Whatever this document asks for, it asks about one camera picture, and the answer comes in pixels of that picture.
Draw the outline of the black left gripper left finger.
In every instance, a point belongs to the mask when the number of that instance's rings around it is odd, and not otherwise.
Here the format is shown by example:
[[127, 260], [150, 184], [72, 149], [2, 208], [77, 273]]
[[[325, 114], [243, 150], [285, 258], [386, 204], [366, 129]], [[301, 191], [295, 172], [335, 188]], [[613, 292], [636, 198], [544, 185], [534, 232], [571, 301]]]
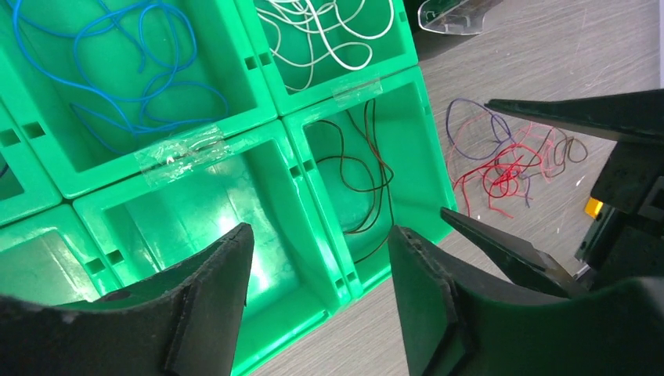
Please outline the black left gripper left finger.
[[247, 302], [254, 231], [94, 302], [1, 297], [4, 375], [228, 375]]

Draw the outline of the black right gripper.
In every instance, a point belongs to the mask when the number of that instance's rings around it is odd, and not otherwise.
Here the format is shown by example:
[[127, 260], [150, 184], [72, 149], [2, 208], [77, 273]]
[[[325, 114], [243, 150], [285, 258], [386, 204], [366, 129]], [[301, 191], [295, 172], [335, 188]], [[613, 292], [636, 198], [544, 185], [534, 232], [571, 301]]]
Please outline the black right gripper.
[[576, 252], [585, 268], [576, 280], [527, 240], [448, 208], [441, 209], [442, 220], [482, 250], [512, 283], [532, 291], [574, 298], [628, 278], [663, 277], [662, 89], [561, 101], [491, 99], [485, 106], [620, 142], [591, 190], [601, 208]]

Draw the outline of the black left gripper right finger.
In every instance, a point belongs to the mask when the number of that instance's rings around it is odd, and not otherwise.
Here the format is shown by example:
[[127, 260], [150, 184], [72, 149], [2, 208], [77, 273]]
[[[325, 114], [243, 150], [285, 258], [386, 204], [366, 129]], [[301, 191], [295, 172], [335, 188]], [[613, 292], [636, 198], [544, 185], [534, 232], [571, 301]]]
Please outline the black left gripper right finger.
[[388, 250], [411, 375], [663, 372], [660, 278], [560, 298], [495, 277], [406, 227], [392, 227]]

